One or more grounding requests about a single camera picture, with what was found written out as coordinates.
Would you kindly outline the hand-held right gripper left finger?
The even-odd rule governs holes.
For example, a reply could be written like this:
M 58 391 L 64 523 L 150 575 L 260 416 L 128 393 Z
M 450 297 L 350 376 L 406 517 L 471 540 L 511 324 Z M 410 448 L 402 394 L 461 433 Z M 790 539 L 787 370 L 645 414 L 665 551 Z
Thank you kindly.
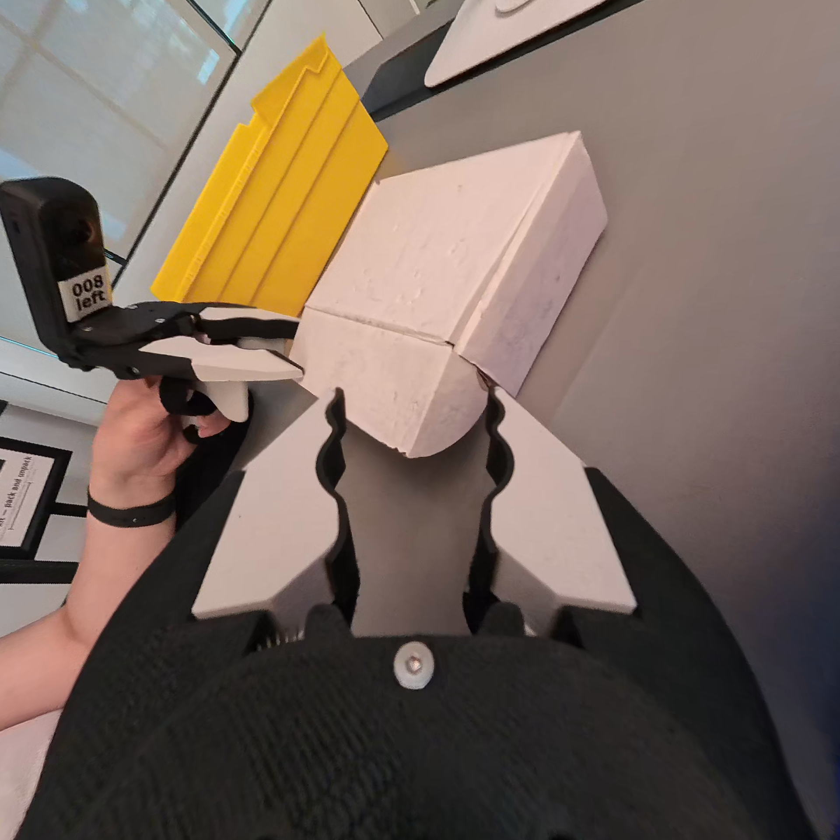
M 330 389 L 245 468 L 195 618 L 306 618 L 320 604 L 354 617 L 361 576 L 338 492 L 346 427 L 343 391 Z

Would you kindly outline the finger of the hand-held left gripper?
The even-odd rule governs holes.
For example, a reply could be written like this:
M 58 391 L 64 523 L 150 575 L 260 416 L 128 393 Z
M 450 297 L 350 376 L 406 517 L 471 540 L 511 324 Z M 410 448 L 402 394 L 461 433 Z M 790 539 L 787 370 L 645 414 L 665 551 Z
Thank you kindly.
M 208 305 L 196 313 L 196 329 L 206 335 L 210 343 L 293 340 L 299 324 L 299 318 L 240 306 Z
M 207 344 L 190 337 L 159 339 L 140 352 L 181 359 L 190 364 L 195 382 L 299 381 L 303 369 L 280 353 L 265 349 L 242 349 L 234 344 Z

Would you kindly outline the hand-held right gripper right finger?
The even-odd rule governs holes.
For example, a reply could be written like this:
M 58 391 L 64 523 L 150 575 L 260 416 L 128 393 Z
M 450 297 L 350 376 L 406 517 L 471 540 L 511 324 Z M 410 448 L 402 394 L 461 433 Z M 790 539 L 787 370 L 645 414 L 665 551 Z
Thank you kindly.
M 630 616 L 637 599 L 583 462 L 498 385 L 485 412 L 484 499 L 467 578 L 467 625 L 515 605 L 524 630 L 549 636 L 566 607 Z

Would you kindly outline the white cardboard box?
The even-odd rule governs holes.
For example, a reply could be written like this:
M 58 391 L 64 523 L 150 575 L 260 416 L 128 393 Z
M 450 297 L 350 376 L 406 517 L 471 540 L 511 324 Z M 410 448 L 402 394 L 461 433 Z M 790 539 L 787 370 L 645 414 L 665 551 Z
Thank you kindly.
M 580 131 L 375 183 L 301 315 L 315 396 L 410 459 L 516 396 L 607 224 Z

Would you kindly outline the person's left forearm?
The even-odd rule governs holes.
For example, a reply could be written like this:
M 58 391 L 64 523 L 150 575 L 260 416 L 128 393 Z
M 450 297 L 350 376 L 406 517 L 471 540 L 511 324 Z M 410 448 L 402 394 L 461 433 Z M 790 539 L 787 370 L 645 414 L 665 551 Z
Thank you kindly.
M 174 513 L 141 528 L 87 516 L 82 559 L 64 604 L 1 639 L 2 730 L 66 704 L 112 615 L 174 532 Z

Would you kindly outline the person's left hand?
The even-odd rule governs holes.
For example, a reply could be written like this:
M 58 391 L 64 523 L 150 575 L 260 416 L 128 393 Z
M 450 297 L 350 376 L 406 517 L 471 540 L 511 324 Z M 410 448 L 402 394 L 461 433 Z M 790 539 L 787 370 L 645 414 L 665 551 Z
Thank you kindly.
M 147 507 L 168 497 L 196 444 L 160 398 L 160 376 L 119 381 L 93 441 L 91 499 L 107 508 Z

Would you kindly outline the yellow plastic bin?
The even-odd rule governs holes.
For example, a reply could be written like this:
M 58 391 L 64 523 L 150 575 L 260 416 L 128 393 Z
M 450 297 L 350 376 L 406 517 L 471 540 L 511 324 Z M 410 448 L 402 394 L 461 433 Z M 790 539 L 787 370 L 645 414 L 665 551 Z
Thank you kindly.
M 298 317 L 388 143 L 323 35 L 250 105 L 150 292 Z

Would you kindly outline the black wristband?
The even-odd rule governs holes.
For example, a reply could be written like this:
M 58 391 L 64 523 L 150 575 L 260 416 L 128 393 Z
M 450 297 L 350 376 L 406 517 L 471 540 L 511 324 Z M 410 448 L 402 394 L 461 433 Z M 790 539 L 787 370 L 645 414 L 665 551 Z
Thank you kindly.
M 93 497 L 88 487 L 87 512 L 93 520 L 114 529 L 149 528 L 162 524 L 175 515 L 175 490 L 149 504 L 120 508 L 101 503 Z

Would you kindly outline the black framed paper sign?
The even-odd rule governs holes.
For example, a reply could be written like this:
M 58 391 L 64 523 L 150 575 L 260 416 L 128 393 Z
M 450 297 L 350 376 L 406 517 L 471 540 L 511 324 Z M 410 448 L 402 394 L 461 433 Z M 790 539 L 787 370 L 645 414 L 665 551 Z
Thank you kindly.
M 71 452 L 1 437 L 1 584 L 64 585 L 78 562 L 37 560 L 53 517 L 84 519 L 84 505 L 58 501 Z

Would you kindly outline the white flat board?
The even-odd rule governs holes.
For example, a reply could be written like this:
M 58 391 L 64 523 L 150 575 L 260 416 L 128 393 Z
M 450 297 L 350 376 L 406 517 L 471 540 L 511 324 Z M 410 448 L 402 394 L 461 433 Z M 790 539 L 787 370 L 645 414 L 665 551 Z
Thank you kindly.
M 466 1 L 426 70 L 434 89 L 550 30 L 603 1 Z

